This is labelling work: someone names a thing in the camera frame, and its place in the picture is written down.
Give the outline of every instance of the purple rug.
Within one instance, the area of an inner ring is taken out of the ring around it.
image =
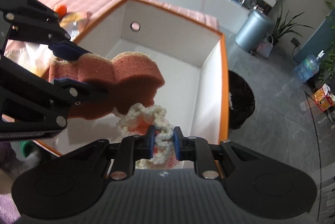
[[[12,224],[20,214],[14,204],[11,194],[0,195],[0,223]]]

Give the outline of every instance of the cardboard box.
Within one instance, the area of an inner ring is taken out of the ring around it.
[[[224,35],[144,0],[120,0],[78,35],[81,47],[112,59],[132,51],[154,60],[165,85],[155,104],[166,108],[167,120],[184,136],[199,136],[217,144],[228,137],[228,66]],[[110,114],[86,121],[68,120],[67,128],[39,144],[65,154],[97,139],[114,140],[118,118]]]
[[[314,102],[323,112],[335,105],[335,96],[327,84],[323,84],[323,86],[314,93]]]

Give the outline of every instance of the wall outlet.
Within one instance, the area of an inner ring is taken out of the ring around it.
[[[300,41],[298,41],[296,38],[291,39],[291,43],[296,47],[300,45]]]

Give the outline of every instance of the blue water bottle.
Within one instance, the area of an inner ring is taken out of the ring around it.
[[[310,54],[299,65],[297,65],[294,68],[297,77],[303,83],[305,83],[319,71],[320,59],[323,57],[324,54],[325,53],[323,50],[318,54],[317,57]]]

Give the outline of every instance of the grey trash can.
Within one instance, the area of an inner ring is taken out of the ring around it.
[[[264,36],[274,27],[274,21],[259,10],[253,10],[235,36],[235,43],[249,52],[256,49]]]

